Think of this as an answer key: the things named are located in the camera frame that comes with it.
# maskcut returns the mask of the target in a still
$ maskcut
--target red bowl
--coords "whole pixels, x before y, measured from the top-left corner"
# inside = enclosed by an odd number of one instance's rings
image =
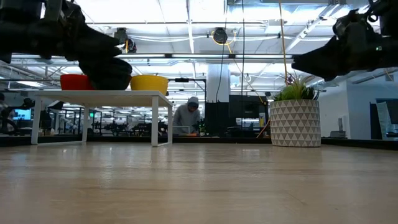
[[[61,75],[62,90],[95,90],[86,75]]]

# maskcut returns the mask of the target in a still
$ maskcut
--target person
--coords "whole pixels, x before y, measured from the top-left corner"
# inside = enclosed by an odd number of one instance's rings
[[[189,98],[188,103],[178,107],[174,114],[173,126],[183,128],[174,128],[173,132],[175,134],[198,133],[198,130],[193,127],[193,125],[196,125],[200,121],[200,111],[198,107],[199,99],[194,96]]]
[[[4,109],[6,109],[8,107],[8,105],[6,104],[6,97],[4,96],[4,94],[0,93],[0,112],[2,112]],[[8,119],[10,119],[11,121],[14,119],[15,113],[12,110],[9,114],[8,114]],[[3,131],[12,131],[14,128],[11,125],[7,125],[7,128]],[[0,120],[0,130],[2,130],[2,120]]]

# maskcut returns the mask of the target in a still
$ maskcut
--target green plant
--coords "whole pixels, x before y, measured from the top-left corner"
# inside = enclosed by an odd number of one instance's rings
[[[285,87],[278,95],[274,97],[274,101],[281,100],[318,100],[319,91],[315,94],[314,88],[307,87],[306,82],[310,77],[301,78],[296,74],[290,76],[291,80],[287,80],[289,85]]]

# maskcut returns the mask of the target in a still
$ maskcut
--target gray hoodie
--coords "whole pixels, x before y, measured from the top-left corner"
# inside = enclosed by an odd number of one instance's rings
[[[190,133],[188,133],[188,128],[173,128],[173,132],[175,134],[191,134],[198,132],[195,130],[193,125],[200,121],[200,111],[196,110],[194,112],[190,112],[188,110],[189,103],[196,103],[199,105],[199,99],[197,97],[191,97],[187,104],[178,107],[174,114],[173,126],[189,126]]]

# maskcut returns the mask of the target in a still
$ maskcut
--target yellow bowl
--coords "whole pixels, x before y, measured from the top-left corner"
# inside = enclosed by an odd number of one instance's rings
[[[136,75],[131,78],[131,90],[159,90],[163,95],[167,93],[169,81],[155,75]]]

